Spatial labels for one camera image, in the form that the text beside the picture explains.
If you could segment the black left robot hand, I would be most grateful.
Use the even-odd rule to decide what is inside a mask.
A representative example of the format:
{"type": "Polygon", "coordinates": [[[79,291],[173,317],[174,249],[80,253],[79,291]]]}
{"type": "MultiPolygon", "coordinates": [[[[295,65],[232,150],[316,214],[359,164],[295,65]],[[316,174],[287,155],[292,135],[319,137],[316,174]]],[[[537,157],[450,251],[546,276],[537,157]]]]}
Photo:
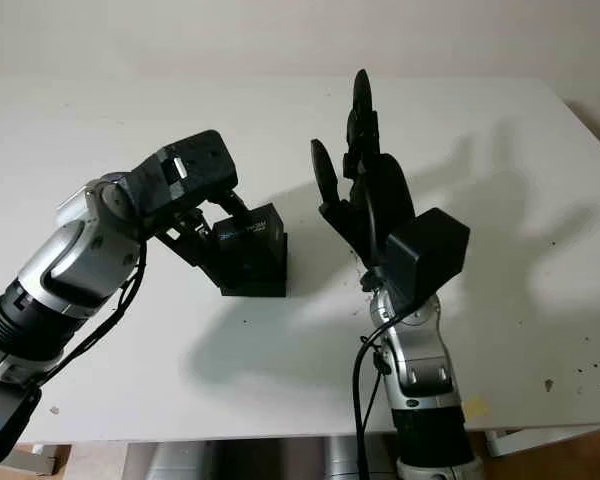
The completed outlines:
{"type": "Polygon", "coordinates": [[[217,232],[197,206],[158,212],[145,219],[143,226],[147,237],[156,237],[186,263],[200,268],[223,296],[252,295],[239,265],[221,252],[217,232]]]}

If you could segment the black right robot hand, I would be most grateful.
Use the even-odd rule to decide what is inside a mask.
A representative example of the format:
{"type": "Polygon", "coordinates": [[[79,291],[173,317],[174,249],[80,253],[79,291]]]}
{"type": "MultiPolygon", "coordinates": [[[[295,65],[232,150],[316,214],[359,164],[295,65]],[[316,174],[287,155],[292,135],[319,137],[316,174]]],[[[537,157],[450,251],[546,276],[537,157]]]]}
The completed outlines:
{"type": "Polygon", "coordinates": [[[319,212],[357,253],[366,269],[377,272],[389,234],[415,217],[407,182],[397,160],[380,148],[379,121],[367,72],[356,73],[347,117],[343,175],[352,181],[349,197],[338,194],[338,178],[324,144],[311,141],[314,176],[322,197],[319,212]]]}

